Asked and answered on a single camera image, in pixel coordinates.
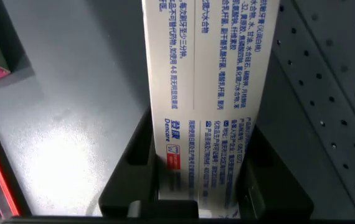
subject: product packaging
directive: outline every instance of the product packaging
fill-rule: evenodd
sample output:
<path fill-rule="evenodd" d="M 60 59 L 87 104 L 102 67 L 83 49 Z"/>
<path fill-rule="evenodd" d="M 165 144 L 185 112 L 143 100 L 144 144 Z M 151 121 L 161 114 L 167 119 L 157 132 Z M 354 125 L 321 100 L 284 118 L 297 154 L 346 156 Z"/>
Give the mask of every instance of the product packaging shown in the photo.
<path fill-rule="evenodd" d="M 160 199 L 238 218 L 278 0 L 142 0 Z"/>

